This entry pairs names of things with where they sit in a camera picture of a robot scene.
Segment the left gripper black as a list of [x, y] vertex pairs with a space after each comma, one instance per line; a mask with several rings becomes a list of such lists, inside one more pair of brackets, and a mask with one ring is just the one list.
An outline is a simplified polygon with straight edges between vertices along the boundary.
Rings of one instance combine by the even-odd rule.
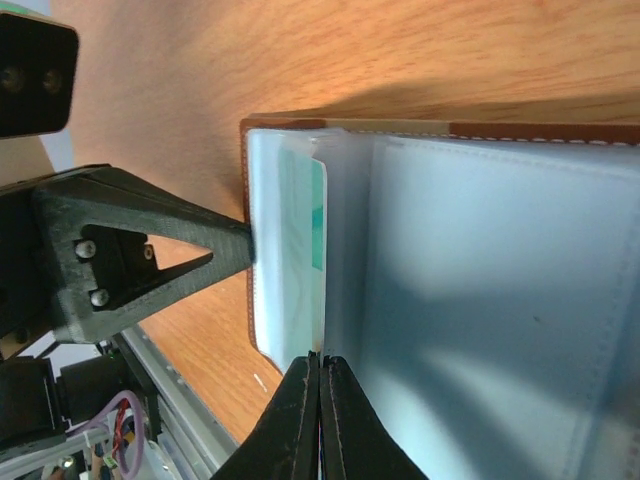
[[250, 227], [108, 164], [1, 188], [1, 358], [105, 340], [249, 268]]

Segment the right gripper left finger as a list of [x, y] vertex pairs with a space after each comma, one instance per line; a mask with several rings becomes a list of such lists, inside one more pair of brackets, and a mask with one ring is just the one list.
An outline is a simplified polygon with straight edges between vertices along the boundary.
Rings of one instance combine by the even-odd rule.
[[295, 358], [252, 432], [212, 478], [316, 479], [319, 381], [317, 353]]

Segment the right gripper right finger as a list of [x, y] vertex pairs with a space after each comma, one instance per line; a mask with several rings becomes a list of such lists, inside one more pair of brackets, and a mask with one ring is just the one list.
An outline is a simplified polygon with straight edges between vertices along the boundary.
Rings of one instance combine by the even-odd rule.
[[324, 358], [319, 394], [324, 479], [426, 477], [387, 432], [344, 358]]

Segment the brown leather card holder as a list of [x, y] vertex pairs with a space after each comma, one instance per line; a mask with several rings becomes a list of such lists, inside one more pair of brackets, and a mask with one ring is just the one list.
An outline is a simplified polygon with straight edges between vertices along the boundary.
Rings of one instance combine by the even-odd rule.
[[254, 347], [278, 369], [279, 152], [326, 168], [322, 349], [433, 479], [639, 475], [635, 124], [249, 118]]

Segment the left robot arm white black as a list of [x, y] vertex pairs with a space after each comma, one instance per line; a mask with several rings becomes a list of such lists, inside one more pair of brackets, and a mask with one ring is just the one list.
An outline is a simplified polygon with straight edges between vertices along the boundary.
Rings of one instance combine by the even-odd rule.
[[234, 451], [140, 322], [250, 267], [250, 227], [107, 164], [1, 189], [1, 474], [102, 439], [122, 400], [141, 443], [206, 478]]

